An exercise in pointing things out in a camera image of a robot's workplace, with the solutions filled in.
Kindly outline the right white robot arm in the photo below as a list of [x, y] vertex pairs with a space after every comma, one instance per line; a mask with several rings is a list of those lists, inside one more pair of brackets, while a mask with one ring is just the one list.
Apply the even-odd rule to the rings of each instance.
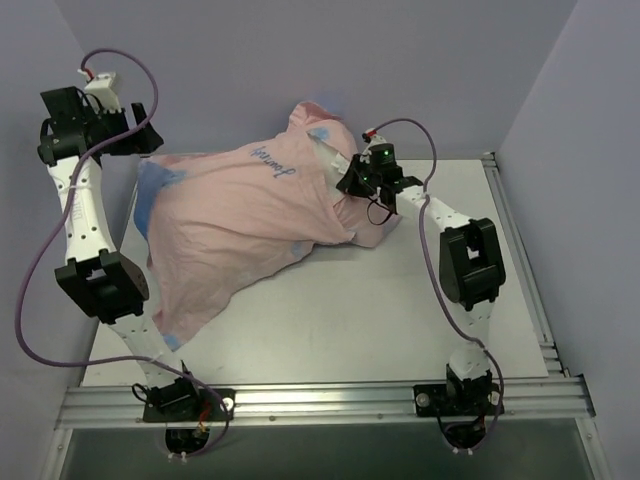
[[444, 400], [464, 413], [479, 400], [499, 402], [503, 375], [489, 352], [490, 321], [506, 271], [495, 224], [447, 205], [430, 191], [428, 179], [406, 174], [394, 147], [377, 140], [361, 153], [336, 156], [337, 189], [383, 208], [389, 217], [418, 226], [423, 257], [436, 299], [460, 339], [447, 363]]

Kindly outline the front aluminium rail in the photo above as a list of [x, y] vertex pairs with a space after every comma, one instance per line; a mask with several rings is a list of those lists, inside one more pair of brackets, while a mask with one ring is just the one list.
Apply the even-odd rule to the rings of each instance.
[[[434, 423], [415, 413], [412, 382], [240, 385], [233, 427]], [[511, 379], [501, 421], [589, 418], [595, 414], [584, 380], [551, 376]], [[124, 387], [69, 390], [60, 429], [194, 428], [192, 422], [146, 423], [143, 405]]]

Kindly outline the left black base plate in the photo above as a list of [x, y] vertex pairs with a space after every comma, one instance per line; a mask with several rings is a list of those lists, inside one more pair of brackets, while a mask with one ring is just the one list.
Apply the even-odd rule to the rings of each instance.
[[145, 402], [142, 421], [145, 423], [224, 422], [234, 416], [236, 391], [217, 389], [225, 401], [224, 411], [220, 401], [208, 390], [180, 390], [177, 385], [153, 387]]

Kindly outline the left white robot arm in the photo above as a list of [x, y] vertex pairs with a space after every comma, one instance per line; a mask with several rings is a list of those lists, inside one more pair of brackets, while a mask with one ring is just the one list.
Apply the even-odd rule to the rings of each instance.
[[49, 116], [42, 124], [38, 154], [66, 216], [65, 263], [55, 278], [87, 316], [108, 326], [137, 357], [146, 382], [133, 385], [132, 392], [145, 405], [145, 420], [190, 419], [200, 411], [203, 396], [145, 314], [145, 275], [116, 248], [104, 210], [101, 156], [148, 156], [163, 144], [143, 122], [146, 111], [140, 103], [132, 106], [139, 131], [119, 137], [129, 125], [113, 79], [100, 75], [82, 89], [65, 87], [41, 95]]

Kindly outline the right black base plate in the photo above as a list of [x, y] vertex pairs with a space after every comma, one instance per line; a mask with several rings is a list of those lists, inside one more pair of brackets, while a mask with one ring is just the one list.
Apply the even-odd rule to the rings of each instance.
[[417, 384], [413, 388], [415, 413], [418, 417], [478, 417], [493, 415], [499, 386], [464, 387], [461, 393], [455, 393], [445, 383]]

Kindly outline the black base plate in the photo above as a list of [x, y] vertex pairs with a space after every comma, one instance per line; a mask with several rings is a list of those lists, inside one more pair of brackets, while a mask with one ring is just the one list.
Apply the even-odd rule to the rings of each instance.
[[208, 390], [180, 390], [177, 385], [153, 387], [145, 402], [142, 421], [145, 423], [224, 422], [234, 416], [236, 391], [217, 389], [225, 401], [224, 411], [220, 401]]
[[499, 386], [464, 387], [461, 393], [455, 393], [445, 383], [417, 384], [413, 388], [415, 413], [418, 417], [478, 417], [493, 415]]

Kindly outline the white pillow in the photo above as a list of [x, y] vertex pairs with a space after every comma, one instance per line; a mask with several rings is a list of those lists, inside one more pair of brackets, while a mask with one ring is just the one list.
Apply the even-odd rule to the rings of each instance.
[[316, 138], [313, 138], [313, 148], [327, 175], [344, 176], [346, 174], [350, 161], [339, 151]]

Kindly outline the pink pillowcase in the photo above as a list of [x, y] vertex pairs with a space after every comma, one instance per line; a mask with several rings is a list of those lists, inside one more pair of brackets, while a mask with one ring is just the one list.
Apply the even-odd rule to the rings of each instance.
[[232, 296], [303, 260], [318, 245], [378, 246], [399, 223], [341, 193], [313, 138], [351, 159], [340, 116], [304, 101], [270, 139], [218, 153], [156, 155], [138, 167], [134, 223], [159, 288], [153, 320], [171, 350], [189, 342]]

